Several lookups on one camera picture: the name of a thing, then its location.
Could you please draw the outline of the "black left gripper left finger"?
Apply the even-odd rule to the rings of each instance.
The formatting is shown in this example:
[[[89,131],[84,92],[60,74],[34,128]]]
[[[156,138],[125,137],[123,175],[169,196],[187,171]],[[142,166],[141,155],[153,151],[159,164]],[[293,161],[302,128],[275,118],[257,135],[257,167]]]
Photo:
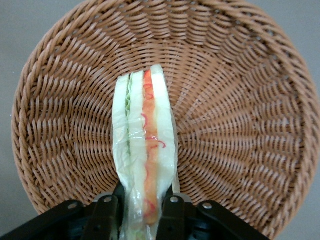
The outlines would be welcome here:
[[[118,183],[113,192],[95,197],[93,212],[82,234],[83,240],[117,240],[124,216],[125,190]]]

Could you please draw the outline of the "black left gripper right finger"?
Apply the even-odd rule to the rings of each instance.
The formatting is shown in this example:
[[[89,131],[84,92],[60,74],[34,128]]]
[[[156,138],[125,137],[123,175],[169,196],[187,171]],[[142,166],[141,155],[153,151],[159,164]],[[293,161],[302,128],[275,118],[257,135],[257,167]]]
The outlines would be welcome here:
[[[162,214],[157,228],[157,240],[186,240],[186,209],[192,200],[184,193],[174,193],[171,186],[162,203]]]

